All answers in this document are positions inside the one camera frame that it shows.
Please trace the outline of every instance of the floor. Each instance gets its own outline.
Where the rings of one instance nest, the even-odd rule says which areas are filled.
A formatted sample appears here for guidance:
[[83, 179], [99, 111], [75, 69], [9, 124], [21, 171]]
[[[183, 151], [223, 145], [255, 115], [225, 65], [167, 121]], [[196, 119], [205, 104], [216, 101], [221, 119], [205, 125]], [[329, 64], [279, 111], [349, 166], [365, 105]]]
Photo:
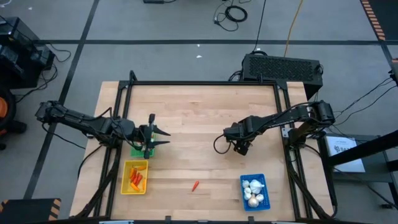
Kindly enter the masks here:
[[[0, 0], [0, 6], [6, 2], [9, 0]], [[101, 82], [126, 80], [130, 70], [139, 80], [227, 80], [240, 69], [244, 54], [254, 47], [262, 3], [242, 5], [249, 17], [236, 32], [214, 25], [213, 13], [220, 4], [215, 0], [177, 0], [162, 5], [143, 4], [141, 0], [13, 0], [0, 7], [0, 15], [19, 16], [41, 39], [72, 52], [70, 60], [56, 63], [58, 78], [46, 90], [18, 104], [17, 118], [28, 124], [28, 130], [5, 139], [8, 149], [0, 152], [0, 177], [6, 181], [0, 182], [0, 201], [60, 197], [60, 218], [69, 216], [84, 151], [53, 138], [48, 153], [44, 153], [45, 132], [34, 118], [41, 101], [58, 100], [70, 84], [67, 95], [62, 95], [66, 96], [65, 106], [93, 114]], [[258, 48], [269, 55], [283, 56], [283, 40], [298, 4], [298, 0], [266, 2]], [[228, 22], [223, 25], [234, 27]], [[389, 61], [359, 0], [304, 0], [291, 40], [296, 41], [290, 43], [288, 57], [323, 64], [324, 86], [319, 99], [331, 103], [334, 110], [345, 108], [388, 77]], [[398, 57], [396, 42], [388, 43], [392, 57]], [[392, 83], [360, 101], [347, 114], [369, 105], [389, 86]], [[374, 106], [353, 115], [340, 129], [347, 134], [395, 131], [395, 94], [397, 90], [391, 90]], [[81, 133], [66, 126], [58, 125], [55, 132], [79, 145], [86, 144]], [[398, 158], [393, 150], [388, 155], [390, 159]], [[37, 164], [38, 158], [44, 163]], [[35, 167], [41, 172], [32, 175]], [[387, 184], [373, 186], [391, 199]], [[336, 182], [335, 187], [337, 218], [395, 223], [398, 212], [380, 209], [381, 201], [365, 186]]]

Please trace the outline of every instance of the green block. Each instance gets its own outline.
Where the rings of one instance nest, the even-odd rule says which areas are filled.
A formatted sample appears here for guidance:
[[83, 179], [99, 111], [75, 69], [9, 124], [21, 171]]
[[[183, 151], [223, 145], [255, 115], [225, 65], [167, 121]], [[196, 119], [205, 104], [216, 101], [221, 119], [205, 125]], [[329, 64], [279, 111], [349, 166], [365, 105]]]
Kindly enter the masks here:
[[[154, 156], [155, 154], [155, 149], [151, 150], [151, 152], [149, 153], [149, 157]], [[133, 147], [131, 148], [131, 153], [130, 153], [131, 157], [144, 157], [144, 152], [142, 151], [138, 151], [137, 149], [134, 149]]]

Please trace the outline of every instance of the white garlic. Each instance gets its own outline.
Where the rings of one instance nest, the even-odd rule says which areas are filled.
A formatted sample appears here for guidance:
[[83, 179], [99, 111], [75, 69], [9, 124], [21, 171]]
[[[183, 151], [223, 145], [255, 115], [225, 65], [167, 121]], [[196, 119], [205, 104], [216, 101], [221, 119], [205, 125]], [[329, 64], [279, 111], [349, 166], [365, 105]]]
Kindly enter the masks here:
[[249, 200], [251, 198], [251, 194], [244, 194], [244, 199], [245, 200]]
[[251, 195], [251, 198], [248, 201], [248, 205], [252, 208], [256, 208], [257, 206], [259, 206], [259, 201], [256, 199], [255, 194]]
[[250, 182], [250, 189], [252, 193], [259, 194], [263, 187], [265, 187], [265, 185], [261, 184], [258, 180], [252, 180]]
[[264, 200], [264, 196], [263, 196], [262, 194], [258, 194], [258, 195], [256, 196], [256, 199], [257, 199], [259, 202], [262, 202], [262, 201]]
[[243, 188], [246, 188], [246, 187], [249, 187], [249, 181], [247, 181], [247, 180], [244, 180], [244, 181], [242, 181], [242, 187]]
[[245, 193], [245, 194], [251, 194], [250, 188], [249, 188], [249, 187], [246, 187], [246, 188], [244, 189], [244, 193]]

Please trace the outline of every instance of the wooden tabletop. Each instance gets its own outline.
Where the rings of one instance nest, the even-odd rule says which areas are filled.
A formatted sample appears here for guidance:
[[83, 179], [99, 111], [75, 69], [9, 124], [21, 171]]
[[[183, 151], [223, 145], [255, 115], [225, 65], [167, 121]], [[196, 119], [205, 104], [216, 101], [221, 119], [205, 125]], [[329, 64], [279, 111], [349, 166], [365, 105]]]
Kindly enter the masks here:
[[[117, 82], [103, 82], [95, 115], [114, 106], [117, 86]], [[288, 83], [288, 87], [292, 105], [306, 101], [302, 83]], [[131, 147], [123, 144], [112, 219], [164, 220], [171, 215], [173, 220], [247, 220], [248, 216], [257, 221], [294, 220], [279, 128], [258, 136], [246, 156], [232, 149], [220, 155], [213, 149], [215, 138], [233, 122], [276, 112], [271, 86], [133, 86], [128, 119], [138, 126], [146, 124], [149, 114], [155, 113], [158, 127], [171, 134], [158, 135], [157, 140], [171, 143], [157, 146], [154, 157], [149, 159], [145, 195], [121, 195], [124, 161], [136, 160], [130, 156]], [[315, 141], [307, 144], [317, 149]], [[224, 139], [216, 146], [220, 151], [228, 148]], [[89, 140], [85, 155], [96, 147], [98, 142]], [[76, 215], [98, 188], [104, 152], [98, 151], [83, 166], [70, 215]], [[302, 149], [302, 160], [309, 191], [332, 214], [320, 158]], [[271, 209], [248, 213], [243, 209], [239, 176], [258, 173], [266, 177]], [[200, 184], [191, 192], [197, 180]], [[299, 190], [298, 197], [302, 202]], [[101, 214], [107, 199], [108, 190]]]

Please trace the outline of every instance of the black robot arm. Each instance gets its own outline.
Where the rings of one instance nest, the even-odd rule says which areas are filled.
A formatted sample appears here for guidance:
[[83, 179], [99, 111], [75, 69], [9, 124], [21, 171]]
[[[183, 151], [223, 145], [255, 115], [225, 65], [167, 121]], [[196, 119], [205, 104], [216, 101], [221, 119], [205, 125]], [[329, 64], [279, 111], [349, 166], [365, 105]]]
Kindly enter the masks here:
[[92, 117], [69, 110], [57, 101], [47, 101], [40, 104], [36, 118], [42, 123], [62, 123], [75, 128], [85, 135], [94, 136], [100, 144], [107, 147], [116, 147], [119, 140], [125, 140], [135, 149], [144, 151], [146, 159], [149, 159], [150, 151], [155, 146], [168, 143], [168, 141], [152, 141], [153, 133], [169, 136], [154, 125], [154, 114], [149, 116], [148, 125], [140, 125], [137, 128], [134, 122], [128, 119], [103, 117], [108, 111], [111, 113], [111, 108], [99, 117]]
[[251, 142], [267, 129], [301, 121], [297, 129], [289, 131], [289, 144], [303, 144], [308, 134], [318, 128], [327, 128], [335, 122], [330, 104], [324, 101], [301, 103], [284, 112], [266, 117], [248, 116], [223, 131], [228, 142], [234, 144], [234, 151], [246, 155]]

